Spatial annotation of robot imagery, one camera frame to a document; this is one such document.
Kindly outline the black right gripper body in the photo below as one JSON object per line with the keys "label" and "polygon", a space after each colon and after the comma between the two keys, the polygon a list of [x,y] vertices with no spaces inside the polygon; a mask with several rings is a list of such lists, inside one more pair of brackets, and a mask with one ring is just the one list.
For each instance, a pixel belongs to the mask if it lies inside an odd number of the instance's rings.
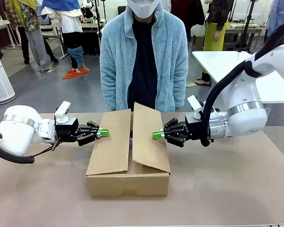
{"label": "black right gripper body", "polygon": [[210,118],[198,120],[192,113],[185,114],[186,140],[210,140]]}

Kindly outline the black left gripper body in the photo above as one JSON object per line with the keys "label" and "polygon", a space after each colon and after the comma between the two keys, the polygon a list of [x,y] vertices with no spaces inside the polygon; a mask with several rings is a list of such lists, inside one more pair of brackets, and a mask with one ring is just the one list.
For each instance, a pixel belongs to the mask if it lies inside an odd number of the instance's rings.
{"label": "black left gripper body", "polygon": [[59,142],[76,142],[75,132],[78,129],[78,118],[69,118],[66,123],[55,122],[55,132]]}

